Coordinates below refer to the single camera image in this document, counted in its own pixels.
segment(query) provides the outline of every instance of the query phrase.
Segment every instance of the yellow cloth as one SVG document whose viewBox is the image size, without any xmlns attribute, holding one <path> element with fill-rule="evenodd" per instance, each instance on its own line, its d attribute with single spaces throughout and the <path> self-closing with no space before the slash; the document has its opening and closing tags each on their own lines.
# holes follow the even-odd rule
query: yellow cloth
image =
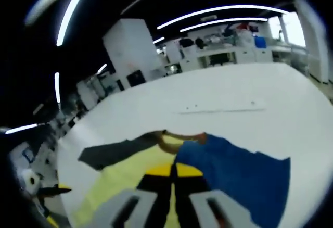
<svg viewBox="0 0 333 228">
<path fill-rule="evenodd" d="M 182 144 L 182 141 L 169 136 L 163 138 L 167 143 Z M 174 155 L 163 152 L 158 145 L 155 145 L 117 164 L 105 167 L 101 172 L 101 176 L 88 191 L 80 208 L 71 215 L 75 222 L 75 227 L 88 223 L 96 209 L 115 194 L 123 189 L 135 189 L 146 170 L 161 164 L 173 163 L 173 160 Z M 179 227 L 175 211 L 174 191 L 172 191 L 170 212 L 165 227 Z"/>
</svg>

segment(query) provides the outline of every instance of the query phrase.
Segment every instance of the white desk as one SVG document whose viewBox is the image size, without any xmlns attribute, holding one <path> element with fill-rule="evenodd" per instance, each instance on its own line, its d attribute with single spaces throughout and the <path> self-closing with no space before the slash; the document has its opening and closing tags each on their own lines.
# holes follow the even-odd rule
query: white desk
<svg viewBox="0 0 333 228">
<path fill-rule="evenodd" d="M 261 111 L 179 114 L 194 104 L 261 98 Z M 286 64 L 200 69 L 148 82 L 104 99 L 59 141 L 59 183 L 69 220 L 99 173 L 78 162 L 85 147 L 167 129 L 222 136 L 252 152 L 291 157 L 288 200 L 279 227 L 301 227 L 322 201 L 333 171 L 333 107 L 302 74 Z"/>
</svg>

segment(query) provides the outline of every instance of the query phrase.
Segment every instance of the cloth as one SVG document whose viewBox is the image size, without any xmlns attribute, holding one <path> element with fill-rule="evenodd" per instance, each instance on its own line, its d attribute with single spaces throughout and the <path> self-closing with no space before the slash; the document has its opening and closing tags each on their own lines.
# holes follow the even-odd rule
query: cloth
<svg viewBox="0 0 333 228">
<path fill-rule="evenodd" d="M 185 141 L 175 162 L 203 173 L 212 189 L 219 189 L 247 208 L 261 228 L 276 228 L 287 201 L 290 158 L 278 160 L 251 153 L 228 140 L 207 135 L 207 142 Z"/>
</svg>

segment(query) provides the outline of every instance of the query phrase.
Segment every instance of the white table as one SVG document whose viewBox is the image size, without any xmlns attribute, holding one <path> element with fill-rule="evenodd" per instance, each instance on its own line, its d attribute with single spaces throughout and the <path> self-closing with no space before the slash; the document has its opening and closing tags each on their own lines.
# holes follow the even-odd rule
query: white table
<svg viewBox="0 0 333 228">
<path fill-rule="evenodd" d="M 197 105 L 260 99 L 265 110 L 179 114 Z M 286 64 L 201 69 L 145 83 L 104 99 L 59 140 L 59 182 L 67 214 L 99 176 L 77 158 L 85 147 L 132 139 L 153 130 L 202 131 L 252 152 L 291 157 L 288 200 L 279 227 L 301 227 L 327 192 L 333 170 L 333 107 L 306 77 Z"/>
</svg>

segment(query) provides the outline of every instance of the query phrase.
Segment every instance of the ceiling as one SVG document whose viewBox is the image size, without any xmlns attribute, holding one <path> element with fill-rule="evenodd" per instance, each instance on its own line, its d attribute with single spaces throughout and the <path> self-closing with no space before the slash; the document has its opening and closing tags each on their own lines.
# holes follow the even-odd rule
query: ceiling
<svg viewBox="0 0 333 228">
<path fill-rule="evenodd" d="M 178 37 L 181 28 L 199 24 L 202 17 L 191 17 L 161 30 L 157 26 L 179 16 L 211 7 L 253 4 L 293 11 L 292 0 L 80 0 L 71 18 L 63 46 L 56 46 L 62 17 L 70 0 L 54 2 L 31 27 L 23 19 L 36 0 L 8 2 L 5 44 L 1 69 L 1 107 L 10 116 L 0 126 L 18 126 L 33 122 L 33 110 L 46 99 L 54 99 L 54 73 L 60 72 L 63 95 L 76 82 L 95 73 L 109 62 L 101 37 L 120 18 L 142 18 L 153 39 Z M 218 19 L 234 17 L 271 17 L 278 15 L 257 9 L 231 9 L 215 12 Z"/>
</svg>

